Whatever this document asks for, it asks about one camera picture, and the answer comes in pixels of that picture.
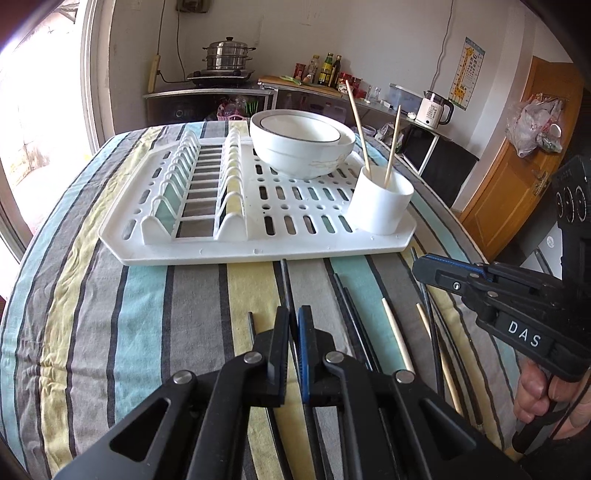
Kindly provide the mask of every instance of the white kettle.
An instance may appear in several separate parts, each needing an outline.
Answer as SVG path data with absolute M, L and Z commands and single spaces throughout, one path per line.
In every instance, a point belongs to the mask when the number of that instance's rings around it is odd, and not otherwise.
M 424 93 L 425 98 L 421 101 L 415 121 L 421 122 L 431 128 L 437 128 L 439 125 L 447 125 L 452 119 L 453 103 L 429 90 Z M 445 120 L 441 120 L 446 105 L 449 110 Z

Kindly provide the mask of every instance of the door handle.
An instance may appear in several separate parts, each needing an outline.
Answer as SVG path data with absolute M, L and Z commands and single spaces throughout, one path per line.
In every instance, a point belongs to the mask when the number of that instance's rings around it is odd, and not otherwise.
M 534 196 L 542 195 L 548 184 L 550 184 L 550 176 L 548 175 L 548 172 L 545 171 L 532 186 L 532 193 Z

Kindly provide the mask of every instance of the doorway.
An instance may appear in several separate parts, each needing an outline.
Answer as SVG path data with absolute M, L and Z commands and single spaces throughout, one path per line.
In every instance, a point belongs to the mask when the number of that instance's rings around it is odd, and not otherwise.
M 5 298 L 28 242 L 92 158 L 80 88 L 85 5 L 64 1 L 0 64 L 0 203 L 7 213 L 0 262 L 11 266 L 0 273 Z

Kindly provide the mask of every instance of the black device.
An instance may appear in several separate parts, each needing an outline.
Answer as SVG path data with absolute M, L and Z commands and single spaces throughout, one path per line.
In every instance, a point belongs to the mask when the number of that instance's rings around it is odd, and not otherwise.
M 412 372 L 372 372 L 335 351 L 309 306 L 297 323 L 303 401 L 337 407 L 346 479 L 529 478 Z M 55 478 L 239 479 L 249 409 L 283 403 L 289 330 L 279 307 L 250 352 L 216 372 L 177 372 Z
M 493 262 L 472 265 L 427 254 L 413 265 L 419 282 L 462 296 L 477 325 L 567 382 L 583 378 L 591 365 L 591 159 L 577 155 L 554 174 L 558 226 L 562 230 L 562 280 Z M 552 401 L 548 413 L 513 437 L 528 453 L 551 437 L 573 405 Z

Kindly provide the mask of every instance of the finger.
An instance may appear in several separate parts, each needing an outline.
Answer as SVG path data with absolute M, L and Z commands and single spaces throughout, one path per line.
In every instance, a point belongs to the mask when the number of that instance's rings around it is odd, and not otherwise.
M 525 368 L 521 371 L 519 384 L 522 385 L 524 390 L 536 400 L 539 400 L 546 395 L 548 381 L 542 370 L 540 370 L 540 367 L 531 361 L 528 362 L 525 365 Z
M 513 413 L 515 414 L 515 416 L 521 420 L 523 423 L 529 423 L 531 422 L 535 415 L 533 413 L 529 413 L 527 411 L 525 411 L 523 408 L 521 408 L 519 406 L 519 404 L 515 403 L 515 405 L 513 405 Z
M 574 399 L 578 398 L 580 393 L 583 391 L 583 388 L 587 383 L 588 376 L 589 373 L 587 373 L 585 378 L 583 378 L 579 383 L 580 388 L 573 396 Z M 578 428 L 589 423 L 589 420 L 591 420 L 591 389 L 587 390 L 579 404 L 574 408 L 573 412 L 570 414 L 569 420 L 574 428 Z
M 564 422 L 564 425 L 560 427 L 560 430 L 554 435 L 555 440 L 565 439 L 568 437 L 572 437 L 573 435 L 577 435 L 578 432 L 581 432 L 587 425 L 589 421 L 587 421 L 584 425 L 580 425 L 578 427 L 573 426 L 570 422 L 570 419 L 567 419 Z
M 548 387 L 548 396 L 556 401 L 571 401 L 576 396 L 577 390 L 580 391 L 579 382 L 569 383 L 554 377 Z
M 517 385 L 515 405 L 519 405 L 522 410 L 525 410 L 530 414 L 543 415 L 548 410 L 550 401 L 548 400 L 548 397 L 543 397 L 542 399 L 535 398 L 521 383 L 519 383 Z

